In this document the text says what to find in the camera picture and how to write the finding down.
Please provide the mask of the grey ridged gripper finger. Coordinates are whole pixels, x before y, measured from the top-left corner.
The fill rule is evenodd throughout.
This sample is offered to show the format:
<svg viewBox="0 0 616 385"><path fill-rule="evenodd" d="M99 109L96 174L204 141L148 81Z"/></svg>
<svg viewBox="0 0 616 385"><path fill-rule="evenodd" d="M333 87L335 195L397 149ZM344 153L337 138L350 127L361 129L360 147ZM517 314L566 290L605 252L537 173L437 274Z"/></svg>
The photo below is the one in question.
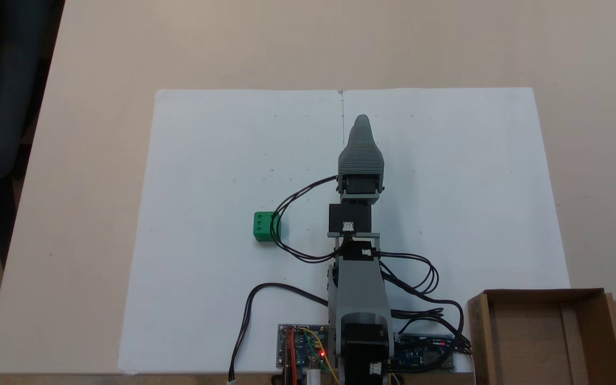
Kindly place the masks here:
<svg viewBox="0 0 616 385"><path fill-rule="evenodd" d="M369 117L360 114L354 121L342 153L339 176L384 174L384 158L374 139Z"/></svg>

